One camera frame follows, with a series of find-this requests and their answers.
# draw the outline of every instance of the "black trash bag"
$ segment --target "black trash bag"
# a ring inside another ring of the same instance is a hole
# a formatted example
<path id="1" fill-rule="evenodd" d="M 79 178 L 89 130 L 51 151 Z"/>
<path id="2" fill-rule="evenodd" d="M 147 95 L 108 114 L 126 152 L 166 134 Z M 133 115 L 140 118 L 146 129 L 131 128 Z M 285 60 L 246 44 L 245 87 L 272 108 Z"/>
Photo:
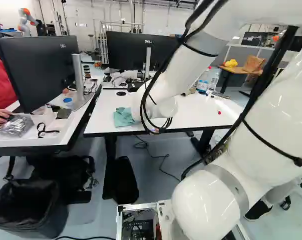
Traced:
<path id="1" fill-rule="evenodd" d="M 90 180 L 96 183 L 92 174 L 95 172 L 94 158 L 91 156 L 68 157 L 36 157 L 28 158 L 29 164 L 34 166 L 31 179 L 44 179 L 56 181 L 61 190 L 61 196 L 65 203 L 71 201 L 75 192 L 83 191 L 83 185 Z"/>
<path id="2" fill-rule="evenodd" d="M 0 229 L 22 238 L 56 238 L 64 229 L 67 207 L 57 182 L 12 180 L 0 189 Z"/>

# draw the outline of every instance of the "teal towel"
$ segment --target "teal towel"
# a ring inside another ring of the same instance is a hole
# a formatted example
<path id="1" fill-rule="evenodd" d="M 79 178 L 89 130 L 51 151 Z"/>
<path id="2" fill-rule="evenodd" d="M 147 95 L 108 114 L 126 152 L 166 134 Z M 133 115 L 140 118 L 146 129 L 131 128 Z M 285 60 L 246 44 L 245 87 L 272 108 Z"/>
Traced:
<path id="1" fill-rule="evenodd" d="M 118 107 L 115 112 L 113 112 L 114 125 L 115 127 L 125 127 L 135 123 L 130 107 Z"/>

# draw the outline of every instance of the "black bag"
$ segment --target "black bag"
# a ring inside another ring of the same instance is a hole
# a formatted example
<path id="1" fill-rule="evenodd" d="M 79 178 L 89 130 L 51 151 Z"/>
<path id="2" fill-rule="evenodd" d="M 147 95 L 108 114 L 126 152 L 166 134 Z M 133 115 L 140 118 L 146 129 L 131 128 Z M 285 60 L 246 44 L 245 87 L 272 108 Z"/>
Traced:
<path id="1" fill-rule="evenodd" d="M 11 180 L 0 190 L 0 229 L 22 238 L 56 238 L 68 210 L 51 180 Z"/>
<path id="2" fill-rule="evenodd" d="M 28 162 L 34 166 L 31 179 L 54 180 L 60 185 L 62 199 L 68 203 L 75 192 L 83 191 L 83 185 L 90 180 L 90 188 L 97 181 L 92 174 L 95 172 L 94 159 L 91 156 L 44 157 Z"/>
<path id="3" fill-rule="evenodd" d="M 135 175 L 127 156 L 122 156 L 111 162 L 113 196 L 117 204 L 131 204 L 139 197 Z"/>

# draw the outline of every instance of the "table surface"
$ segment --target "table surface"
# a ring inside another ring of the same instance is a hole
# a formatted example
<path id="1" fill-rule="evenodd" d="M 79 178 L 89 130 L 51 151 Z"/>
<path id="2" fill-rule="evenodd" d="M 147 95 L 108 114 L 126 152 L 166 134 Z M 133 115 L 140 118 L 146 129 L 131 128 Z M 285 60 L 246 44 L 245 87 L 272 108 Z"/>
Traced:
<path id="1" fill-rule="evenodd" d="M 242 68 L 242 66 L 238 66 L 238 67 L 225 67 L 225 66 L 219 66 L 219 68 L 223 69 L 223 70 L 226 70 L 230 73 L 233 73 L 233 74 L 255 74 L 255 75 L 261 75 L 263 70 L 260 70 L 260 71 L 257 71 L 257 72 L 252 72 L 252 73 L 249 73 L 247 71 L 244 71 Z"/>
<path id="2" fill-rule="evenodd" d="M 118 91 L 127 94 L 117 96 Z M 145 133 L 141 123 L 123 127 L 114 126 L 113 112 L 121 106 L 130 107 L 132 94 L 134 93 L 129 93 L 126 90 L 103 89 L 85 128 L 84 136 L 101 137 L 108 134 L 120 136 Z M 208 127 L 230 128 L 243 111 L 242 107 L 231 100 L 220 97 L 210 98 L 198 92 L 188 96 L 176 96 L 176 100 L 178 113 L 173 117 L 172 124 L 166 132 L 196 131 Z M 165 121 L 164 118 L 152 119 L 152 122 L 158 126 L 162 126 Z"/>
<path id="3" fill-rule="evenodd" d="M 103 72 L 99 69 L 96 69 L 92 64 L 89 64 L 91 66 L 91 76 L 94 79 L 98 79 L 98 86 L 101 84 L 102 79 L 103 79 Z M 89 88 L 93 83 L 92 82 L 87 82 L 85 84 L 85 86 L 87 88 Z M 72 122 L 69 124 L 67 130 L 65 131 L 64 135 L 60 138 L 59 142 L 55 142 L 55 143 L 49 143 L 47 141 L 42 141 L 43 139 L 41 138 L 37 138 L 37 130 L 35 129 L 33 132 L 35 132 L 35 136 L 32 137 L 32 139 L 34 138 L 34 140 L 32 141 L 32 143 L 30 143 L 30 141 L 23 141 L 25 139 L 17 139 L 16 138 L 16 143 L 14 144 L 14 146 L 9 146 L 9 147 L 34 147 L 34 146 L 63 146 L 63 145 L 67 145 L 69 140 L 71 139 L 75 129 L 77 128 L 79 122 L 81 121 L 84 113 L 86 112 L 86 109 L 88 108 L 88 106 L 90 105 L 91 101 L 92 101 L 93 97 L 84 105 L 82 106 L 80 109 L 78 109 L 77 111 L 73 111 L 71 113 L 71 115 L 69 116 L 70 119 L 72 119 Z M 57 98 L 55 98 L 54 100 L 51 101 L 51 103 L 57 105 L 57 106 L 63 106 L 63 97 L 60 95 Z M 9 111 L 14 111 L 16 108 L 18 108 L 20 106 L 19 101 L 16 101 L 15 103 L 11 104 L 10 106 L 8 106 L 6 109 Z"/>

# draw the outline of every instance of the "robotic arm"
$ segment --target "robotic arm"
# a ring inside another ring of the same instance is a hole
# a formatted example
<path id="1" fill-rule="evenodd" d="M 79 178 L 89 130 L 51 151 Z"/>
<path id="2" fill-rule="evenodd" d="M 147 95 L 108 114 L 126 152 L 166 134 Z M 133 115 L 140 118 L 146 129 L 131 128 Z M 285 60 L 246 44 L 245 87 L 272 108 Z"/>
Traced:
<path id="1" fill-rule="evenodd" d="M 186 35 L 186 44 L 149 90 L 149 118 L 172 117 L 177 112 L 174 96 L 195 82 L 243 25 L 302 27 L 302 0 L 202 0 L 194 12 L 205 4 L 189 32 L 198 31 Z M 214 8 L 219 11 L 210 16 Z M 134 96 L 132 115 L 137 121 L 144 114 L 144 91 L 141 87 Z M 298 158 L 302 159 L 302 50 L 253 105 L 227 151 L 176 187 L 172 207 L 178 225 L 190 240 L 222 239 L 268 191 L 302 175 L 302 165 L 292 160 Z"/>
<path id="2" fill-rule="evenodd" d="M 24 37 L 31 36 L 30 28 L 26 25 L 27 21 L 31 22 L 31 25 L 37 26 L 39 23 L 31 16 L 30 11 L 27 8 L 20 8 L 19 9 L 20 14 L 20 24 L 18 26 L 19 31 L 24 32 Z"/>

